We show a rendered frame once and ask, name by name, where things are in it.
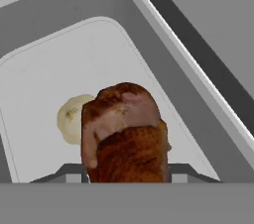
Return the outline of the pale garlic bulb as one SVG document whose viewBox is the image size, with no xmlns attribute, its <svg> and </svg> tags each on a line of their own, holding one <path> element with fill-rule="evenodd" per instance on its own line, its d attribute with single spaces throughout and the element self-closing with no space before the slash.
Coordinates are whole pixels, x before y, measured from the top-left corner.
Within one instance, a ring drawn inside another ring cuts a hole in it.
<svg viewBox="0 0 254 224">
<path fill-rule="evenodd" d="M 63 139 L 71 145 L 81 144 L 81 113 L 82 106 L 94 97 L 90 94 L 82 94 L 69 99 L 59 110 L 57 125 L 63 135 Z"/>
</svg>

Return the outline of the grey tupperware container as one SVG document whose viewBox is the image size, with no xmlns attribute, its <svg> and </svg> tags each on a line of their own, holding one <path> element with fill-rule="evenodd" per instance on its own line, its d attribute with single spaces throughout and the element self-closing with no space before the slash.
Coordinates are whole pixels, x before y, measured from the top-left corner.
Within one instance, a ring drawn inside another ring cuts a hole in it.
<svg viewBox="0 0 254 224">
<path fill-rule="evenodd" d="M 254 135 L 149 0 L 0 0 L 0 141 L 11 180 L 79 164 L 59 109 L 123 81 L 158 103 L 171 164 L 254 182 Z"/>
</svg>

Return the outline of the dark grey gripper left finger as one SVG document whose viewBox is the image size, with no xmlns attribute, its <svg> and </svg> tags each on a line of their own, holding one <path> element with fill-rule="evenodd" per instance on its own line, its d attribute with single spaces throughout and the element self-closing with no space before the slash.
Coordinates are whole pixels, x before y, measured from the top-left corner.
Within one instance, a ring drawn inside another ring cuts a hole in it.
<svg viewBox="0 0 254 224">
<path fill-rule="evenodd" d="M 88 183 L 82 164 L 64 164 L 55 173 L 33 180 L 33 183 Z"/>
</svg>

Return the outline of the brown chicken drumstick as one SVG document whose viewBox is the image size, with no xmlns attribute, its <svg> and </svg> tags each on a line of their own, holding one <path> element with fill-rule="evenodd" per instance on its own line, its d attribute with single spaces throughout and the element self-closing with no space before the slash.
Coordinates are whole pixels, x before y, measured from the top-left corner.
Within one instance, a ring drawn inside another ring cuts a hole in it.
<svg viewBox="0 0 254 224">
<path fill-rule="evenodd" d="M 82 106 L 81 159 L 96 182 L 167 182 L 168 127 L 144 87 L 118 83 Z"/>
</svg>

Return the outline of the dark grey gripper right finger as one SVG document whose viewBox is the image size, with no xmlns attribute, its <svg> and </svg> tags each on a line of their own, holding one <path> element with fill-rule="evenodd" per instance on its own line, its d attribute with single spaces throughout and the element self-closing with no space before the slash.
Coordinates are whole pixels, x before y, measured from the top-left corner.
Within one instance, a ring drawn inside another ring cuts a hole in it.
<svg viewBox="0 0 254 224">
<path fill-rule="evenodd" d="M 189 164 L 168 164 L 170 183 L 220 183 L 220 180 L 198 173 Z"/>
</svg>

